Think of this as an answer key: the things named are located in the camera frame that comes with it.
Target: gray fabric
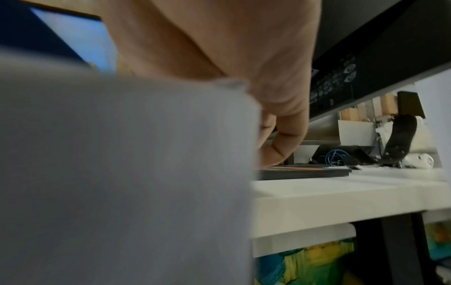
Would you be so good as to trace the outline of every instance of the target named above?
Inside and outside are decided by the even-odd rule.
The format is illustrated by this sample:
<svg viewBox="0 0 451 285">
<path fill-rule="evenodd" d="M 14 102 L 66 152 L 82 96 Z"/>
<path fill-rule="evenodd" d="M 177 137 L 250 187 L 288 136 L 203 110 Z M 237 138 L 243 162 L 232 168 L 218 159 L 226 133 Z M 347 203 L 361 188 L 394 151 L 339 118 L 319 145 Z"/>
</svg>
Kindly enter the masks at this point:
<svg viewBox="0 0 451 285">
<path fill-rule="evenodd" d="M 0 284 L 250 280 L 242 84 L 0 57 L 0 94 Z"/>
</svg>

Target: black desk leg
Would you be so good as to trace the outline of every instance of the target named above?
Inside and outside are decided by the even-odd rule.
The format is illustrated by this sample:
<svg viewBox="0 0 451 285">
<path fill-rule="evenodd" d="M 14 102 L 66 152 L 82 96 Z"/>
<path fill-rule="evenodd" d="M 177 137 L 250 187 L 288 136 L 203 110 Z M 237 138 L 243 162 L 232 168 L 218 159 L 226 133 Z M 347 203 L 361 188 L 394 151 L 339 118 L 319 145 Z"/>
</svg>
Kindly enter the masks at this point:
<svg viewBox="0 0 451 285">
<path fill-rule="evenodd" d="M 365 285 L 437 285 L 421 213 L 353 223 Z"/>
</svg>

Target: hand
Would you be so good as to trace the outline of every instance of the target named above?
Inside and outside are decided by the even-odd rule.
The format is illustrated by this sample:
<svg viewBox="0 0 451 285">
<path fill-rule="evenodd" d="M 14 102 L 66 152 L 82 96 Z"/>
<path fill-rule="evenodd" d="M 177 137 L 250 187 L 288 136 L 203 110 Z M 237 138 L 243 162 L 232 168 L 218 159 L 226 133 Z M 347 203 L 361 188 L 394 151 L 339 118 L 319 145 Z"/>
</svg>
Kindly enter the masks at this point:
<svg viewBox="0 0 451 285">
<path fill-rule="evenodd" d="M 282 162 L 309 120 L 319 0 L 100 0 L 102 19 L 133 72 L 144 77 L 250 83 L 263 108 L 261 166 Z"/>
</svg>

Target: blue cable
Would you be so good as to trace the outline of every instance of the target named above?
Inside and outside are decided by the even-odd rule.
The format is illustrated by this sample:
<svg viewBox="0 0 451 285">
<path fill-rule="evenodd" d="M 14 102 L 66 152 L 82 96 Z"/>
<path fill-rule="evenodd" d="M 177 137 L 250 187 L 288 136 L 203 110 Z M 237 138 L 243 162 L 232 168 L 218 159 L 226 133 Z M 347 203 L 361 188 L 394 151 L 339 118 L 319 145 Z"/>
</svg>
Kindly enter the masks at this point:
<svg viewBox="0 0 451 285">
<path fill-rule="evenodd" d="M 326 161 L 326 164 L 329 165 L 329 166 L 340 165 L 340 161 L 344 165 L 343 159 L 344 159 L 345 156 L 349 156 L 349 153 L 347 153 L 347 152 L 345 152 L 344 150 L 341 150 L 341 149 L 333 149 L 333 150 L 331 150 L 330 152 L 328 152 L 326 154 L 325 161 Z"/>
</svg>

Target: desk surface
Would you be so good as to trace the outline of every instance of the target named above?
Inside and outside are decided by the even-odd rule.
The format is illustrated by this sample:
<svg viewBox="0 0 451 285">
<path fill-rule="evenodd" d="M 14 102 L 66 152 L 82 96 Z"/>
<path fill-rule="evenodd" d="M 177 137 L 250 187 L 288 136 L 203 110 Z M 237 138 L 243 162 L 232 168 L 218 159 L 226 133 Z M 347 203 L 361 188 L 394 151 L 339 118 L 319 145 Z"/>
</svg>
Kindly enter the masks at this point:
<svg viewBox="0 0 451 285">
<path fill-rule="evenodd" d="M 441 169 L 366 169 L 349 177 L 256 181 L 252 238 L 451 208 Z"/>
</svg>

